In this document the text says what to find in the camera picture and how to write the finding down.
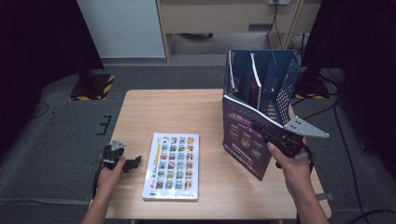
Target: gray metal bracket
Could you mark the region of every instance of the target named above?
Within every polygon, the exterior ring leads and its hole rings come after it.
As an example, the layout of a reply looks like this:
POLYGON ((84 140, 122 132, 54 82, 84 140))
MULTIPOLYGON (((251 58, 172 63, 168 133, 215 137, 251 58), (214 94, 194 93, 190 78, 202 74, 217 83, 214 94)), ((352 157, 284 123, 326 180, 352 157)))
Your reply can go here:
POLYGON ((302 136, 311 136, 311 137, 330 137, 328 133, 323 132, 321 129, 315 127, 314 125, 306 122, 303 119, 300 119, 296 116, 294 119, 289 120, 284 126, 283 129, 288 130, 291 133, 296 133, 302 136))
POLYGON ((111 150, 119 150, 120 148, 126 147, 126 144, 119 142, 115 139, 111 139, 111 150))

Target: black curtain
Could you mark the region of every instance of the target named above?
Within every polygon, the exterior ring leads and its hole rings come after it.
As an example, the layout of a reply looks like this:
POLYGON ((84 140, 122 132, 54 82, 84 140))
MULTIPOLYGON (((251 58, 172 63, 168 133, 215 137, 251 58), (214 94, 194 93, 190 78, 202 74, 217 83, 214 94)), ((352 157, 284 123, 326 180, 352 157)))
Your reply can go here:
POLYGON ((395 11, 395 0, 323 0, 302 66, 306 86, 320 68, 345 71, 339 93, 361 143, 396 177, 395 11))
POLYGON ((77 1, 0 0, 1 159, 44 86, 103 68, 77 1))

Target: gray carpet floor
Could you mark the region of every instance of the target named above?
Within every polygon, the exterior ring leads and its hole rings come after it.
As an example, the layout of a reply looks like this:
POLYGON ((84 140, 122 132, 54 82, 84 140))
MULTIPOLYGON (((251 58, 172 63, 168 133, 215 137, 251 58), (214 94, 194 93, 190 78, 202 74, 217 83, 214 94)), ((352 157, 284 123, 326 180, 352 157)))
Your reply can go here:
MULTIPOLYGON (((69 101, 77 76, 49 84, 42 91, 42 103, 37 105, 0 166, 0 224, 79 223, 91 199, 98 157, 110 141, 125 93, 134 89, 221 89, 224 69, 224 66, 108 67, 106 70, 116 77, 107 98, 100 101, 69 101), (98 135, 104 131, 101 123, 106 123, 107 117, 111 117, 111 121, 106 134, 98 135)), ((337 97, 307 99, 293 109, 296 115, 305 118, 331 106, 337 97)), ((353 161, 364 212, 396 210, 396 179, 384 169, 375 152, 361 150, 359 137, 346 112, 339 106, 336 111, 353 161)), ((361 210, 334 112, 331 109, 307 121, 331 135, 330 139, 308 138, 308 144, 323 188, 335 197, 330 201, 330 222, 348 223, 358 217, 361 210)), ((378 213, 368 220, 390 224, 395 223, 396 215, 378 213)), ((106 223, 130 223, 130 220, 107 220, 106 223)), ((224 220, 222 223, 236 222, 224 220)), ((295 223, 295 220, 284 223, 295 223)))

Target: wooden table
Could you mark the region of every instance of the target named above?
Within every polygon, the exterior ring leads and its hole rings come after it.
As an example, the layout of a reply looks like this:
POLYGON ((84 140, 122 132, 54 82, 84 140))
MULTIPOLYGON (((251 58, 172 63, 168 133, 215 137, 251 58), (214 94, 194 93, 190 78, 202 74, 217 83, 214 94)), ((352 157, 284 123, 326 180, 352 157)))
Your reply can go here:
MULTIPOLYGON (((137 169, 122 174, 107 218, 128 219, 289 219, 296 209, 282 171, 271 160, 259 181, 221 147, 222 90, 128 91, 113 138, 125 143, 124 156, 142 156, 137 169), (145 202, 142 190, 153 133, 200 134, 198 202, 145 202)), ((316 193, 323 192, 315 170, 316 193)), ((320 204, 331 216, 327 201, 320 204)))

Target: colorful card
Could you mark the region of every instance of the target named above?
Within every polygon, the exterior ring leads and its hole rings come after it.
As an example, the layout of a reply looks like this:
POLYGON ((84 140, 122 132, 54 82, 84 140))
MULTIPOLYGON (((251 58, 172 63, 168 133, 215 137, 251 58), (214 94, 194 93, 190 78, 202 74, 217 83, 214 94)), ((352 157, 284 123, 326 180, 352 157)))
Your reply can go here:
POLYGON ((198 200, 199 134, 154 133, 142 198, 198 200))

